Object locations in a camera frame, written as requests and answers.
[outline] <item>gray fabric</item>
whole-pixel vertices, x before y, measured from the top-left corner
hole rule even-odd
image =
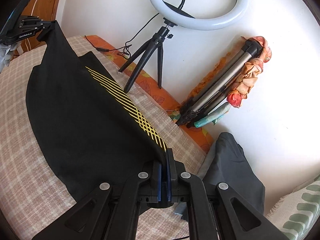
[[[252,172],[242,147],[237,144],[233,135],[227,132],[221,133],[209,153],[208,160],[206,158],[203,167],[199,170],[201,176],[207,170],[203,183],[217,185],[220,182],[226,182],[263,214],[265,187]],[[212,163],[207,169],[212,156],[214,156]],[[187,220],[186,204],[177,205],[175,214],[180,214],[182,219]]]

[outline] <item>yellow stripe pattern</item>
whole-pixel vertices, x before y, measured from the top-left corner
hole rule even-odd
[[[162,138],[149,124],[148,120],[140,113],[130,98],[123,92],[122,88],[113,80],[101,75],[100,73],[86,67],[92,77],[97,80],[122,106],[128,111],[140,127],[154,140],[164,151],[168,148]]]

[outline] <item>silver screw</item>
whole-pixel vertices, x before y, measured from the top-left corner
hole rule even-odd
[[[183,172],[180,174],[180,176],[184,179],[189,179],[191,177],[191,174],[189,172]]]
[[[139,177],[140,179],[146,179],[148,176],[149,176],[149,174],[146,173],[146,172],[140,172],[140,173],[138,174],[138,177]]]
[[[107,183],[107,182],[101,183],[100,186],[99,186],[99,188],[100,188],[101,190],[107,190],[107,189],[110,188],[110,184]]]
[[[219,184],[219,188],[223,189],[223,190],[226,190],[229,188],[228,184],[225,183],[225,182],[222,182]]]

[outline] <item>black tripod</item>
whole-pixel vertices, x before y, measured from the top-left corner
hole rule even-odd
[[[153,52],[158,49],[158,87],[161,88],[162,81],[162,63],[163,63],[163,46],[165,38],[171,39],[173,37],[172,34],[169,34],[169,29],[167,25],[166,27],[162,26],[160,30],[155,33],[150,40],[145,42],[128,60],[124,65],[119,69],[119,72],[123,72],[137,57],[139,57],[142,53],[142,57],[139,60],[137,66],[133,70],[127,84],[124,87],[124,92],[128,93],[130,88],[132,87],[134,81],[137,79],[141,70],[150,59]]]

